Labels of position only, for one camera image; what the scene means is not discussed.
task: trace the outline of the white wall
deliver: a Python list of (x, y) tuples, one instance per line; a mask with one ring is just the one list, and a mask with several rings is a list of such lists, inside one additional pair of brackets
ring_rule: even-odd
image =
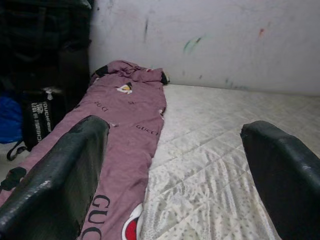
[(320, 95), (320, 0), (96, 0), (93, 12), (91, 71), (127, 60), (173, 84)]

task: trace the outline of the red paint mark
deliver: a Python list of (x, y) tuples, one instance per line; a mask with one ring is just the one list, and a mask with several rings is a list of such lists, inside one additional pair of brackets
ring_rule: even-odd
[(260, 32), (259, 32), (259, 37), (260, 37), (260, 38), (263, 36), (264, 32), (265, 32), (265, 29), (264, 29), (264, 28), (261, 28), (261, 29), (260, 29)]

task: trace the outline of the blue fabric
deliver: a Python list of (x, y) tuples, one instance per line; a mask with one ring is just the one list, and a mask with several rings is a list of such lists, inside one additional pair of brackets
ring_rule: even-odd
[(22, 111), (19, 103), (8, 95), (0, 96), (0, 143), (22, 139)]

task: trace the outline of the white mattress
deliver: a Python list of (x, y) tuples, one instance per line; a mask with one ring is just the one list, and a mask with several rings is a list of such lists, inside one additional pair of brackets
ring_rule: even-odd
[(142, 240), (280, 239), (255, 188), (243, 124), (268, 121), (320, 156), (320, 97), (164, 87), (165, 124), (146, 190)]

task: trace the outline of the quilted mattress surface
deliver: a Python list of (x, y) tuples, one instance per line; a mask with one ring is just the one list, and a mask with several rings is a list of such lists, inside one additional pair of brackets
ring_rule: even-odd
[(268, 121), (320, 157), (320, 97), (168, 85), (149, 171), (142, 240), (278, 240), (242, 146)]

